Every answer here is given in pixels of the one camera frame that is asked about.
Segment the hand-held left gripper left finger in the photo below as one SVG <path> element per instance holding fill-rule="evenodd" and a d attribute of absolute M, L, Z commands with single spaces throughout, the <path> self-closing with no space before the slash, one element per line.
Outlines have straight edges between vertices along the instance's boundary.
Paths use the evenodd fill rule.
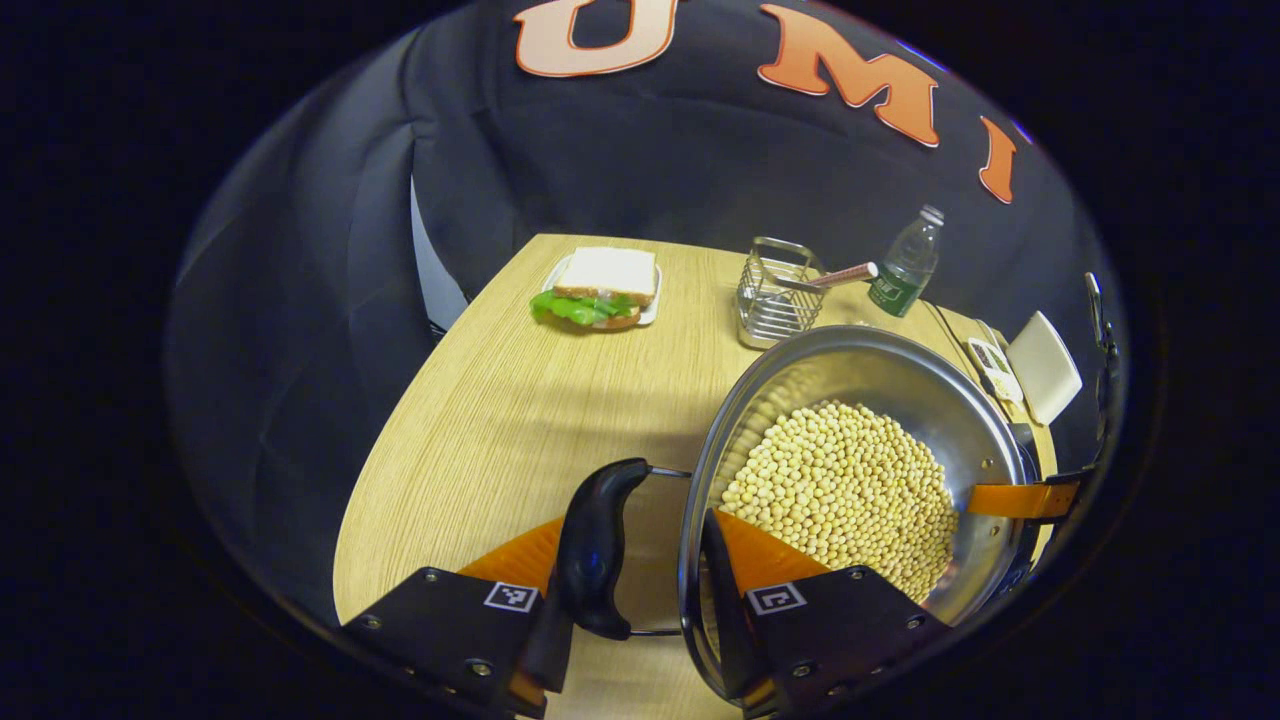
<path fill-rule="evenodd" d="M 364 648 L 485 719 L 543 719 L 561 693 L 573 624 L 553 589 L 564 521 L 466 566 L 425 566 L 343 625 Z"/>

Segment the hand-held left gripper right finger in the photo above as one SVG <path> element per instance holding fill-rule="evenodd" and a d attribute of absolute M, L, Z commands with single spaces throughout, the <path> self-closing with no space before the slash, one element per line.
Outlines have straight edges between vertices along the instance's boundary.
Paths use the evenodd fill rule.
<path fill-rule="evenodd" d="M 746 716 L 817 716 L 883 684 L 951 629 L 876 570 L 829 570 L 709 511 L 701 611 L 724 697 Z"/>

